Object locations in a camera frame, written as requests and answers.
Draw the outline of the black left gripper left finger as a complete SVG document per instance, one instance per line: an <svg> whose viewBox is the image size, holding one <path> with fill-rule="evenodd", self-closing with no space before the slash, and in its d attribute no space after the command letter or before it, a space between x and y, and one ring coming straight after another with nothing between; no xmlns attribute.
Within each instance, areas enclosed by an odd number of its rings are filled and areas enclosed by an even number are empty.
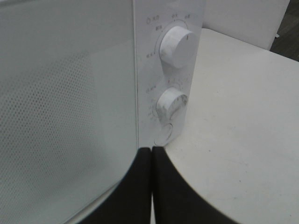
<svg viewBox="0 0 299 224"><path fill-rule="evenodd" d="M149 224L151 149L142 147L116 189L79 224Z"/></svg>

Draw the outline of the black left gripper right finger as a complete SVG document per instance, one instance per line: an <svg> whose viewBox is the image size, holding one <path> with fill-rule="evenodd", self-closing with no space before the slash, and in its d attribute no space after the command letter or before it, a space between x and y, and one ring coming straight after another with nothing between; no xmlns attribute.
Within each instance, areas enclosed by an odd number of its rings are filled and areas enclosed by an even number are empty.
<svg viewBox="0 0 299 224"><path fill-rule="evenodd" d="M164 147L153 147L152 193L157 224L235 224L198 195L177 171Z"/></svg>

